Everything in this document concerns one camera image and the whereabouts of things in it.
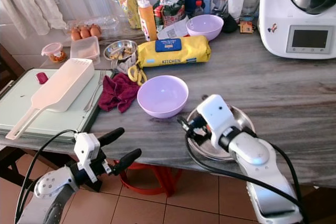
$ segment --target countertop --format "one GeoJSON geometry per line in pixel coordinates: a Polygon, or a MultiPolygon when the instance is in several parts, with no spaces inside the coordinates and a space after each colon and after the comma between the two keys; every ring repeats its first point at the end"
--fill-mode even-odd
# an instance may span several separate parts
{"type": "MultiPolygon", "coordinates": [[[[260,138],[282,148],[290,157],[301,184],[336,187],[336,59],[298,60],[280,58],[263,46],[254,34],[220,34],[210,42],[212,57],[207,63],[145,68],[148,78],[171,74],[189,87],[187,115],[201,102],[203,94],[220,94],[229,104],[242,109],[252,120],[260,138]]],[[[57,68],[46,61],[42,68],[57,68]]],[[[101,57],[99,68],[109,68],[101,57]]],[[[105,146],[109,158],[120,158],[135,148],[142,149],[139,163],[202,170],[189,157],[184,131],[176,121],[155,119],[134,101],[120,114],[101,111],[91,132],[100,136],[116,127],[126,132],[105,146]]],[[[38,149],[43,142],[20,138],[0,144],[38,149]]],[[[73,144],[54,142],[46,150],[73,153],[73,144]]],[[[239,172],[233,162],[211,165],[239,172]]],[[[278,156],[278,166],[287,178],[289,169],[278,156]]]]}

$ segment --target orange bottle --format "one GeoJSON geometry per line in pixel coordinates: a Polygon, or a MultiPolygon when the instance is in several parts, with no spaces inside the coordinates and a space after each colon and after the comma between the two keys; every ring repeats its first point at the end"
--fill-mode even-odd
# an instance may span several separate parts
{"type": "Polygon", "coordinates": [[[154,20],[153,6],[148,0],[138,0],[141,30],[147,41],[156,40],[156,26],[154,20]]]}

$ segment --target lavender bowl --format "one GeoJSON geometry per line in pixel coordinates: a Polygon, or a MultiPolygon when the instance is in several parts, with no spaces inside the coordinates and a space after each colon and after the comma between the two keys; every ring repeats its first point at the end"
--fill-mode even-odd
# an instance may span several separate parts
{"type": "Polygon", "coordinates": [[[170,118],[185,106],[189,90],[176,76],[157,76],[145,82],[138,91],[138,104],[155,118],[170,118]]]}
{"type": "Polygon", "coordinates": [[[190,36],[204,35],[208,41],[216,38],[222,30],[222,18],[211,15],[199,15],[188,20],[186,27],[190,36]]]}

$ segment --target yellow scissors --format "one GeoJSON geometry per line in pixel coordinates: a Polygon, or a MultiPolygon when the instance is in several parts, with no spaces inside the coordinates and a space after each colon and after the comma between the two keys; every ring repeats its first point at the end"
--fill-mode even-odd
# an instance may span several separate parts
{"type": "Polygon", "coordinates": [[[131,81],[136,82],[139,86],[143,85],[147,81],[147,76],[144,71],[139,68],[138,63],[135,63],[127,70],[127,75],[131,81]]]}

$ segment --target small metal bowl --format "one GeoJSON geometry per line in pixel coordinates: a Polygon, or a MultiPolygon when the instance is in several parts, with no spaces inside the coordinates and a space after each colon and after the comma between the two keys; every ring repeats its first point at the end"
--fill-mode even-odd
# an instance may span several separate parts
{"type": "MultiPolygon", "coordinates": [[[[256,132],[252,121],[250,118],[240,109],[230,106],[230,109],[232,111],[232,114],[234,118],[236,119],[237,123],[241,126],[241,128],[249,127],[253,132],[256,132]]],[[[188,116],[187,121],[190,122],[192,119],[194,119],[197,116],[196,109],[194,109],[188,116]]],[[[232,157],[228,152],[226,152],[223,149],[215,149],[210,139],[207,139],[203,144],[198,145],[193,139],[188,139],[189,145],[192,149],[196,150],[198,153],[200,153],[202,156],[205,156],[207,158],[218,160],[218,161],[230,161],[233,160],[232,157]]]]}
{"type": "Polygon", "coordinates": [[[107,60],[113,60],[111,58],[111,55],[117,53],[119,50],[122,50],[122,48],[129,48],[131,49],[132,54],[127,54],[127,56],[124,56],[122,59],[118,59],[118,62],[122,62],[136,54],[136,51],[138,49],[138,45],[133,40],[118,40],[116,42],[113,42],[112,44],[109,44],[105,50],[104,50],[104,57],[107,60]]]}

